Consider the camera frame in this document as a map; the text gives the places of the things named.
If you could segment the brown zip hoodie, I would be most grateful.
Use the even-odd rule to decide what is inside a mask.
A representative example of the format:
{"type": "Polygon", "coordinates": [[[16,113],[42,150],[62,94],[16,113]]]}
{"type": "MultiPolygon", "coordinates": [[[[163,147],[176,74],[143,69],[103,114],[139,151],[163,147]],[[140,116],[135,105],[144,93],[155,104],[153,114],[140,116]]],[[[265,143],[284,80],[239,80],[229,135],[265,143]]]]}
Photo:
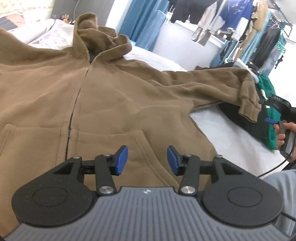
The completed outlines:
{"type": "Polygon", "coordinates": [[[16,190],[78,155],[92,160],[128,147],[117,187],[178,188],[167,147],[211,160],[213,145],[190,118],[195,109],[228,102],[256,122],[254,81],[239,68],[159,71],[126,60],[125,35],[78,17],[73,44],[63,50],[29,46],[1,30],[1,235],[18,221],[16,190]]]}

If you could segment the green garment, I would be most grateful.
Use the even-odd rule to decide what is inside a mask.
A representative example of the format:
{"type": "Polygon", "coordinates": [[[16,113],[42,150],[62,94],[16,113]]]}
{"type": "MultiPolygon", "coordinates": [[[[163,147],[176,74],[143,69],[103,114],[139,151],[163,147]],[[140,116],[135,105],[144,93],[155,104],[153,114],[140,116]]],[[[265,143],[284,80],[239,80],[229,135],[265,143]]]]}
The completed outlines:
{"type": "MultiPolygon", "coordinates": [[[[271,83],[268,77],[258,76],[259,83],[257,87],[259,88],[263,98],[267,99],[271,94],[276,95],[274,90],[274,86],[271,83]]],[[[269,106],[263,106],[262,110],[267,111],[267,118],[274,120],[276,123],[280,120],[280,113],[276,111],[274,108],[269,106]]],[[[275,129],[272,124],[263,121],[264,124],[267,124],[267,134],[266,138],[264,139],[264,144],[270,150],[276,150],[276,138],[277,135],[275,133],[275,129]]]]}

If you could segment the striped hanging socks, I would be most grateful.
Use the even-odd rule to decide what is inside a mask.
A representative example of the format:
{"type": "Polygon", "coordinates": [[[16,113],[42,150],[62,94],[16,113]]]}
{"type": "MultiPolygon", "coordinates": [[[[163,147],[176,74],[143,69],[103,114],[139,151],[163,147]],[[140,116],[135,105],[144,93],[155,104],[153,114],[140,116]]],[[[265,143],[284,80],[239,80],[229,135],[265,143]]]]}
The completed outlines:
{"type": "Polygon", "coordinates": [[[210,37],[211,33],[208,29],[203,29],[198,26],[196,31],[192,34],[191,40],[199,43],[202,46],[206,46],[210,37]]]}

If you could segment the blue white hanging jacket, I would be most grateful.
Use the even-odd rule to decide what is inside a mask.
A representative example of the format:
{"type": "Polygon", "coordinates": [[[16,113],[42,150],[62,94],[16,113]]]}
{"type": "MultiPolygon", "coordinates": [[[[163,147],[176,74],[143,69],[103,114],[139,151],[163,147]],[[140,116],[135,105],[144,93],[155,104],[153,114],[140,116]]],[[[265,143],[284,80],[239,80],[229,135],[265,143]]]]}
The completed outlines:
{"type": "Polygon", "coordinates": [[[226,1],[219,18],[222,21],[221,32],[232,34],[233,40],[239,41],[245,32],[251,17],[253,1],[226,1]]]}

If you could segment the tan hanging coat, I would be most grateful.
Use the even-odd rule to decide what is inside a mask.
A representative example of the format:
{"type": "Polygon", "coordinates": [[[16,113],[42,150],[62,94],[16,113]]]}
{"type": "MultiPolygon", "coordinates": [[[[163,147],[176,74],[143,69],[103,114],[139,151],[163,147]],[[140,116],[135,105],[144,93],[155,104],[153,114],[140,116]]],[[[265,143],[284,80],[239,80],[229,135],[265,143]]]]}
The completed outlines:
{"type": "Polygon", "coordinates": [[[266,1],[253,1],[255,10],[251,13],[251,17],[243,34],[241,46],[247,46],[254,38],[256,33],[263,30],[264,21],[267,17],[268,5],[266,1]]]}

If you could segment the blue covered chair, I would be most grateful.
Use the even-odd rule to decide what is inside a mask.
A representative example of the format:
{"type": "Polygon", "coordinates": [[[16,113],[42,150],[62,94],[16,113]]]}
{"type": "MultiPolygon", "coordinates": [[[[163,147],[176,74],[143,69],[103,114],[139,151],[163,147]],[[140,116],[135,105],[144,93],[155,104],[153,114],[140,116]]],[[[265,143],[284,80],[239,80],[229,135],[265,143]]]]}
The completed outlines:
{"type": "Polygon", "coordinates": [[[157,10],[145,24],[135,46],[152,52],[166,19],[166,14],[157,10]]]}

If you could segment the light grey duvet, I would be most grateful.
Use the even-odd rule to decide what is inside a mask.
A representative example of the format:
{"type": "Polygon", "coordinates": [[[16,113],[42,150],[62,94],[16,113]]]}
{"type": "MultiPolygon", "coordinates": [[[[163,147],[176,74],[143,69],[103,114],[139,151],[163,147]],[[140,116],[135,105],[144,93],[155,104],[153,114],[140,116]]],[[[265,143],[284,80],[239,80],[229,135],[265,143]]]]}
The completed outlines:
{"type": "Polygon", "coordinates": [[[20,14],[1,17],[1,28],[35,48],[62,50],[72,46],[74,26],[62,20],[26,23],[20,14]]]}

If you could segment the blue curtain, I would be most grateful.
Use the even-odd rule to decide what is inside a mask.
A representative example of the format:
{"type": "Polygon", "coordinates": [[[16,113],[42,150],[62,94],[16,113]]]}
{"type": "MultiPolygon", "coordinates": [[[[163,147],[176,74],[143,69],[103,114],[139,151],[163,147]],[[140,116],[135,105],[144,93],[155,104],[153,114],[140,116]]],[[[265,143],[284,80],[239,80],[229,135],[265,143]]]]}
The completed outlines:
{"type": "Polygon", "coordinates": [[[119,33],[128,36],[135,43],[152,15],[157,10],[167,14],[168,7],[168,1],[132,1],[119,33]]]}

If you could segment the grey wardrobe cabinet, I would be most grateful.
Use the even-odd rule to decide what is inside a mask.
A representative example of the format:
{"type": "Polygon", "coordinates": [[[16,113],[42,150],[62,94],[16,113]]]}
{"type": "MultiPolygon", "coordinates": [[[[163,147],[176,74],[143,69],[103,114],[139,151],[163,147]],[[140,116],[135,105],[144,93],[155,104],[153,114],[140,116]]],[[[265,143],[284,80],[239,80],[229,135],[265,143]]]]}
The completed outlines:
{"type": "Polygon", "coordinates": [[[54,2],[51,18],[59,19],[62,15],[69,15],[75,20],[84,13],[94,13],[100,26],[106,24],[114,0],[56,0],[54,2]]]}

